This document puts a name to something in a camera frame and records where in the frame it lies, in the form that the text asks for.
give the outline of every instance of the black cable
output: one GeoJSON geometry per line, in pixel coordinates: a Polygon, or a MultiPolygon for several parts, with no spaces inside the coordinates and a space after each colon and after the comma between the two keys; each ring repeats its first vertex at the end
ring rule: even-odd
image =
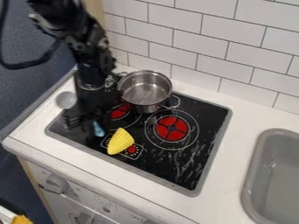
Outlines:
{"type": "Polygon", "coordinates": [[[3,54],[2,54],[2,37],[3,37],[3,28],[5,24],[5,20],[7,18],[7,12],[9,8],[9,0],[2,0],[2,7],[0,11],[0,64],[10,70],[18,70],[18,69],[24,69],[27,67],[35,67],[40,64],[43,64],[47,62],[51,57],[52,54],[59,48],[61,41],[56,40],[51,47],[39,58],[29,61],[24,61],[20,63],[10,64],[4,61],[3,54]]]}

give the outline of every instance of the tile backsplash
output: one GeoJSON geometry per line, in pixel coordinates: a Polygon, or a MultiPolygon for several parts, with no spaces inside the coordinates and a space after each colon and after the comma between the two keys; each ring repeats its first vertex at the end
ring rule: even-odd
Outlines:
{"type": "Polygon", "coordinates": [[[296,0],[102,0],[117,61],[299,114],[296,0]]]}

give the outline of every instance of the gray sink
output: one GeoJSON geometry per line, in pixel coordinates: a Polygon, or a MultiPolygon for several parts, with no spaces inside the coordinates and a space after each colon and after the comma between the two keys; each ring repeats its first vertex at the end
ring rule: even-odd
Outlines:
{"type": "Polygon", "coordinates": [[[259,136],[241,203],[255,223],[299,223],[298,133],[270,129],[259,136]]]}

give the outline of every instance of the stainless steel pot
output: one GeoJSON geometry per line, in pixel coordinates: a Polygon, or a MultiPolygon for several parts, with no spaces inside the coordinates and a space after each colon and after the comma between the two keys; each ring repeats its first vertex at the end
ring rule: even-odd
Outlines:
{"type": "Polygon", "coordinates": [[[172,92],[172,84],[162,73],[150,70],[129,73],[119,81],[118,90],[122,92],[122,99],[131,103],[139,113],[151,114],[161,107],[174,108],[165,106],[172,92]]]}

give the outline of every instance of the black stovetop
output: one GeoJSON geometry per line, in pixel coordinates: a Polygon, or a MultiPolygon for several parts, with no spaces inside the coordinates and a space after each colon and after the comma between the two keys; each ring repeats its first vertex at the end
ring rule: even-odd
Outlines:
{"type": "Polygon", "coordinates": [[[196,195],[225,132],[230,111],[182,94],[175,96],[181,100],[178,108],[162,109],[152,115],[140,115],[130,105],[120,105],[112,114],[110,131],[93,141],[87,141],[80,128],[65,129],[62,114],[46,133],[77,148],[98,151],[97,156],[176,191],[196,195]],[[136,143],[109,156],[108,141],[120,127],[136,143]]]}

